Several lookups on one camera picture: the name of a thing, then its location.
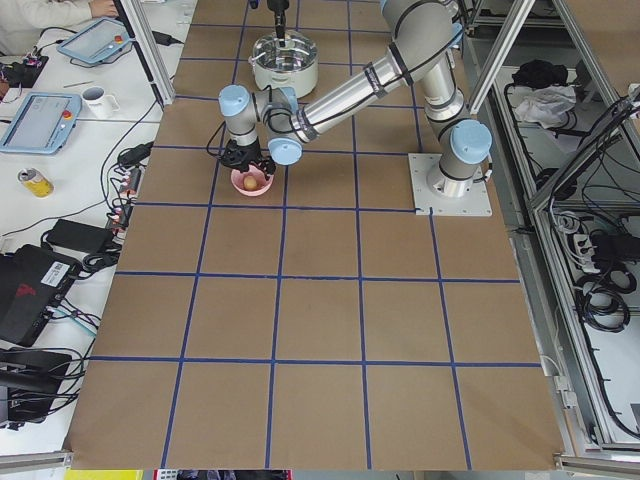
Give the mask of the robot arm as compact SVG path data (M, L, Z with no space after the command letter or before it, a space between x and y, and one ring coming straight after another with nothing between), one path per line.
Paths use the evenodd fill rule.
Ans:
M286 12L289 9L288 0L267 0L267 8L273 14L274 31L279 47L286 46Z
M232 84L219 93L229 140L218 161L265 176L292 165L305 144L401 86L421 86L425 116L442 154L427 173L428 188L442 198L468 194L492 145L489 129L473 119L458 88L449 52L462 31L443 1L383 1L391 34L385 54L320 99L301 106L289 86L268 85L252 93Z

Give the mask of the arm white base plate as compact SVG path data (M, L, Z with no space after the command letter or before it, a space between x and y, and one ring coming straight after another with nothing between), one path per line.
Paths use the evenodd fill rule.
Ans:
M409 173L417 215L490 217L493 213L480 165L464 180L453 180L440 169L440 154L410 153Z

